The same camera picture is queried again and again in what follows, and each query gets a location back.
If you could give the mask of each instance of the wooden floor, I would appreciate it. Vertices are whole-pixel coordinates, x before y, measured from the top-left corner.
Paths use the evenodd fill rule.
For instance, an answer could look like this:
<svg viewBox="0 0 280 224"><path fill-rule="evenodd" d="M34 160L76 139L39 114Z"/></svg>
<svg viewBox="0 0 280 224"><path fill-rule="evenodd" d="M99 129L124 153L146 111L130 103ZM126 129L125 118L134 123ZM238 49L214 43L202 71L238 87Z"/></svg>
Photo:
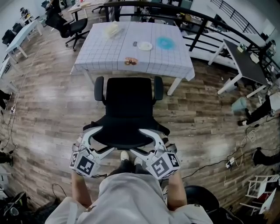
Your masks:
<svg viewBox="0 0 280 224"><path fill-rule="evenodd" d="M92 23L99 22L104 14L88 12ZM43 36L35 33L30 42L25 42L23 49L28 59L19 56L19 68L27 74L19 76L13 70L10 78L18 88L22 86L16 104L16 116L13 126L13 142L19 145L14 152L14 166L4 167L12 172L9 179L10 189L14 192L22 190L31 198L36 208L53 200L51 184L60 184L68 196L71 195L71 170L69 158L71 145L75 142L82 127L101 118L105 108L101 102L94 100L93 90L88 86L83 75L70 75L74 61L82 46L77 51L65 47L66 39L62 39L58 31L45 27ZM164 99L156 103L154 117L162 125L170 129L169 139L178 148L181 160L182 175L190 175L198 168L216 163L226 158L240 146L245 136L246 127L238 127L237 121L244 114L233 114L231 104L239 97L247 95L250 89L242 85L232 93L217 95L217 90L225 80L234 75L217 65L207 66L205 62L193 61L196 76L187 82L184 80L169 97L167 90L173 78L162 77L164 82ZM131 74L126 72L105 72L92 74L95 79L103 75L105 80L110 77L139 76L147 74ZM257 97L250 98L249 108L255 109ZM5 122L9 120L5 112ZM256 147L274 149L280 144L279 122L277 119L264 123L255 129L256 140L248 142L243 152ZM7 137L7 126L0 131L0 137ZM5 151L13 149L10 143ZM276 151L264 151L274 154ZM109 173L119 164L119 151L111 153L99 170L100 174ZM191 177L185 178L186 184L207 187L219 199L224 207L239 208L239 202L246 202L244 197L247 181L255 174L270 173L271 167L258 165L253 167L251 155L243 157L242 165L226 169L225 162L205 167ZM98 186L102 179L87 180L93 199L98 197ZM59 187L55 192L63 198Z"/></svg>

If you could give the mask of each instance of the plate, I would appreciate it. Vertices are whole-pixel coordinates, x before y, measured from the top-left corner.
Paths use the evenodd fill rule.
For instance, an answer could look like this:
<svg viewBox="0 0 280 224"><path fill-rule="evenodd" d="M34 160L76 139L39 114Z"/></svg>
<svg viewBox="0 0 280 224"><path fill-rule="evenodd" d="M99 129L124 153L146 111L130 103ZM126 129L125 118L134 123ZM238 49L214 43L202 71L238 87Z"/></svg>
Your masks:
<svg viewBox="0 0 280 224"><path fill-rule="evenodd" d="M150 51L153 48L153 45L149 42L140 42L137 46L142 51Z"/></svg>

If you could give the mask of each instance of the white chair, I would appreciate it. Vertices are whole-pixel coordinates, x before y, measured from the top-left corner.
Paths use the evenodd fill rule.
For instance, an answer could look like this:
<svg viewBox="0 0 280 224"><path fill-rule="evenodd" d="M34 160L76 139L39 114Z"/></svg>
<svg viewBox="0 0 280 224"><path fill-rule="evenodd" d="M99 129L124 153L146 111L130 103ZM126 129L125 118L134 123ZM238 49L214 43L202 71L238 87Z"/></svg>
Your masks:
<svg viewBox="0 0 280 224"><path fill-rule="evenodd" d="M252 208L253 210L251 212L251 216L257 211L259 211L259 214L263 214L265 211L268 211L270 209L270 206L272 204L275 192L276 192L276 188L274 189L274 191L270 194L270 196L266 199L266 201L264 203L259 203L259 202L254 202L253 201L252 203L254 203L256 206L247 205L247 204L244 204L244 203L239 203L239 204Z"/></svg>
<svg viewBox="0 0 280 224"><path fill-rule="evenodd" d="M266 192L266 184L279 180L279 175L255 176L255 180L249 180L249 186L246 196L251 198L259 198Z"/></svg>

